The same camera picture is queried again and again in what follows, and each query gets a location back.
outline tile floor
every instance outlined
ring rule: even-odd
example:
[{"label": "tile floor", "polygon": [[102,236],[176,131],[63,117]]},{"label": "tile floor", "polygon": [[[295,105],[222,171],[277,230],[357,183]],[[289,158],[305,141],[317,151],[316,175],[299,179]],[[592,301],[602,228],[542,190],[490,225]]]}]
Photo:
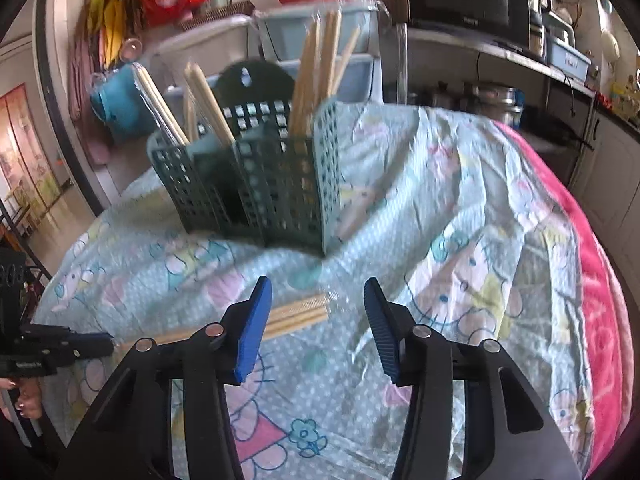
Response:
[{"label": "tile floor", "polygon": [[94,219],[94,214],[80,192],[72,186],[42,219],[37,231],[28,240],[29,246],[54,275],[68,248],[89,228]]}]

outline metal shelf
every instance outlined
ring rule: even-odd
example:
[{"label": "metal shelf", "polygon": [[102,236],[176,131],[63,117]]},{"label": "metal shelf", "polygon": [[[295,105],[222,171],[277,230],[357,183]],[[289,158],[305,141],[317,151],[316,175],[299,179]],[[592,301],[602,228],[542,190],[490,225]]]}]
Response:
[{"label": "metal shelf", "polygon": [[529,57],[523,56],[522,54],[513,52],[512,50],[508,50],[495,44],[478,41],[475,38],[470,38],[468,36],[457,36],[455,34],[449,34],[448,32],[442,32],[439,30],[421,30],[418,28],[408,28],[406,24],[403,23],[398,25],[398,38],[400,40],[399,43],[401,45],[401,50],[403,44],[403,28],[405,31],[404,34],[406,34],[405,38],[409,40],[427,41],[431,43],[439,43],[460,48],[468,48],[469,50],[481,52],[489,56],[498,57],[500,59],[505,59],[520,66],[524,66],[526,68],[529,68],[530,70],[533,70],[534,72],[538,72],[539,74],[550,77],[551,79],[555,79],[556,81],[559,81],[563,84],[568,84],[568,82],[570,82],[574,91],[580,92],[581,94],[584,94],[589,98],[593,99],[595,95],[595,92],[589,90],[581,82],[565,75],[564,72],[558,70],[557,68],[544,65],[533,59],[529,59]]}]

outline pink cloth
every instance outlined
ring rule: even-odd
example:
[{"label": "pink cloth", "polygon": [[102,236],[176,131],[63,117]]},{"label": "pink cloth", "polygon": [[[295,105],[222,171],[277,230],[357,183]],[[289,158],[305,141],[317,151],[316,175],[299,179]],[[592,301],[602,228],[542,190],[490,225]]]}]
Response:
[{"label": "pink cloth", "polygon": [[[624,299],[620,292],[620,284],[610,270],[609,261],[574,197],[519,134],[504,124],[498,124],[498,127],[517,143],[529,159],[548,193],[572,222],[578,237],[582,271],[582,312],[586,324],[586,347],[593,382],[595,419],[590,474],[606,458],[620,434],[620,428],[628,422],[629,384],[633,383],[633,351],[628,348],[631,332]],[[624,331],[622,348],[621,330]]]}]

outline metal screw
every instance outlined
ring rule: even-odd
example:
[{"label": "metal screw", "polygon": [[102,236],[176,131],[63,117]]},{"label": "metal screw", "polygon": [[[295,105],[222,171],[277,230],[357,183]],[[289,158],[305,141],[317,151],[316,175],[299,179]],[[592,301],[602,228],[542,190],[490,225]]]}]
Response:
[{"label": "metal screw", "polygon": [[153,345],[154,345],[153,340],[149,339],[148,337],[145,337],[144,339],[141,339],[136,343],[136,350],[138,352],[146,352],[148,350],[151,350],[151,347]]},{"label": "metal screw", "polygon": [[492,354],[497,354],[500,351],[500,345],[498,344],[498,342],[494,339],[485,339],[482,342],[482,347],[487,351],[487,352],[491,352]]},{"label": "metal screw", "polygon": [[204,333],[209,337],[218,337],[221,336],[225,331],[225,328],[220,325],[220,323],[211,323],[207,325],[206,329],[204,329]]},{"label": "metal screw", "polygon": [[414,335],[420,339],[431,337],[431,328],[426,325],[416,325],[412,332],[414,332]]}]

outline coffee maker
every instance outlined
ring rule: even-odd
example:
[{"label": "coffee maker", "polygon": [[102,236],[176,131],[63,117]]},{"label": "coffee maker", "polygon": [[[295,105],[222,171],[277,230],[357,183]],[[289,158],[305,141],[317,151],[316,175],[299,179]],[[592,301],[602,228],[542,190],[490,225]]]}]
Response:
[{"label": "coffee maker", "polygon": [[542,15],[552,10],[551,0],[529,0],[529,52],[546,61],[546,29]]}]

